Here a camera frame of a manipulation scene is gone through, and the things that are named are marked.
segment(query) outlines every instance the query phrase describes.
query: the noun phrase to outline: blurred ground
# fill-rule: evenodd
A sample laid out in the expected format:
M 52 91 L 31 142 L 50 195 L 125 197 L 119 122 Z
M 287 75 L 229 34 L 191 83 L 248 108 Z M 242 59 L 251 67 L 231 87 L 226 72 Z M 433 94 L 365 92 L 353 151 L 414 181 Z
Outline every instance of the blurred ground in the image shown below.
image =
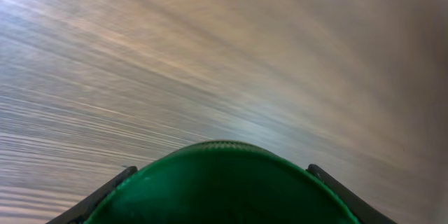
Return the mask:
M 0 223 L 216 138 L 446 223 L 446 3 L 0 0 Z

